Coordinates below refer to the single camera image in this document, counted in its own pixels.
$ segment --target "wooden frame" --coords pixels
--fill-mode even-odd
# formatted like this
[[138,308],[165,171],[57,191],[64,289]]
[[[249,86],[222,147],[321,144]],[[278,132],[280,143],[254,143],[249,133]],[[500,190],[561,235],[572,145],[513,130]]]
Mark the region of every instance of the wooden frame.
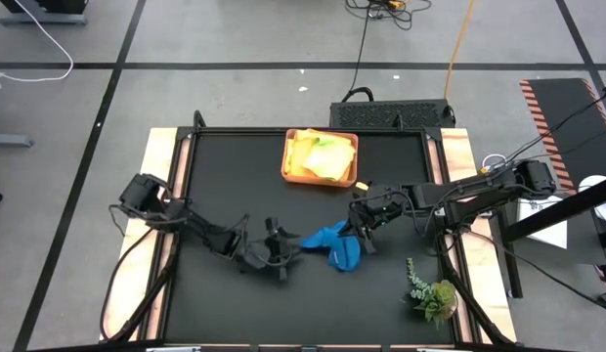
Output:
[[[149,135],[149,141],[145,150],[145,156],[141,167],[141,173],[150,173],[161,179],[168,179],[175,148],[177,128],[153,128]],[[181,141],[178,155],[178,167],[174,177],[173,195],[179,197],[183,190],[185,167],[189,157],[190,139]],[[472,150],[468,141],[468,133],[465,129],[442,129],[442,145],[447,160],[449,177],[453,180],[474,176],[476,169]],[[436,144],[430,140],[428,143],[431,162],[436,183],[443,182],[440,160],[437,157]],[[472,229],[480,234],[490,236],[488,220],[477,219]],[[122,253],[127,250],[145,231],[147,227],[140,220],[131,219],[127,224],[126,236],[121,248]],[[135,307],[145,294],[147,282],[152,266],[153,252],[155,250],[156,234],[149,235],[145,241],[127,256],[123,265],[119,268],[110,293],[108,306],[104,319],[104,327],[108,335],[114,334],[125,323],[126,319],[133,313]],[[163,240],[162,257],[160,268],[166,262],[168,249],[172,237],[166,235]],[[472,292],[476,300],[482,306],[488,317],[498,326],[500,331],[511,340],[516,340],[516,335],[509,314],[509,306],[505,294],[500,269],[498,267],[497,253],[494,246],[476,237],[464,236],[463,250],[467,261],[468,276]],[[451,260],[457,266],[455,253],[451,252]],[[146,333],[147,339],[157,336],[158,324],[162,313],[162,290],[151,308],[150,323]],[[460,300],[457,307],[460,325],[461,339],[472,342],[469,317],[465,303]],[[489,342],[484,333],[481,333],[484,342]]]

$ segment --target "orange striped warning tape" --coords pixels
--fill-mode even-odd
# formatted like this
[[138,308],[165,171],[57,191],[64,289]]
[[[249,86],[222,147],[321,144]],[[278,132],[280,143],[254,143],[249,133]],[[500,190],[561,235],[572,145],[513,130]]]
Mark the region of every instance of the orange striped warning tape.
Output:
[[575,195],[577,193],[577,191],[575,191],[575,185],[570,179],[570,174],[566,169],[566,164],[564,164],[564,161],[562,160],[561,155],[559,154],[559,150],[557,149],[555,140],[548,132],[548,123],[546,123],[546,119],[541,113],[540,105],[536,100],[536,95],[534,94],[533,88],[529,84],[529,81],[526,80],[520,81],[520,88],[522,89],[522,94],[525,96],[527,106],[529,106],[529,110],[531,111],[531,117],[536,123],[536,128],[538,128],[538,132],[540,132],[541,135],[545,135],[542,139],[542,142],[544,143],[544,148],[549,154],[550,162],[553,165],[553,169],[555,170],[555,174],[557,175],[559,184],[567,194]]
[[[596,94],[594,94],[594,91],[592,90],[592,87],[589,85],[589,83],[587,83],[587,81],[585,79],[582,79],[582,81],[585,84],[585,88],[587,88],[587,91],[589,92],[589,95],[592,97],[593,100],[597,100],[598,97],[596,96]],[[596,109],[598,110],[598,113],[600,113],[600,116],[603,119],[603,122],[606,125],[606,112],[605,112],[605,108],[603,107],[603,103],[598,103],[595,105]]]

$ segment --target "blue towel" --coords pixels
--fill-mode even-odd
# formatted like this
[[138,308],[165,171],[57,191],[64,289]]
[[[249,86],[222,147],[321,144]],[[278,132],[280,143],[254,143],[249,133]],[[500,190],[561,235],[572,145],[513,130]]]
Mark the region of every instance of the blue towel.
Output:
[[346,220],[335,224],[332,228],[322,228],[311,237],[303,240],[301,248],[330,248],[328,264],[338,270],[354,271],[360,264],[360,242],[355,236],[338,237],[338,232],[344,227]]

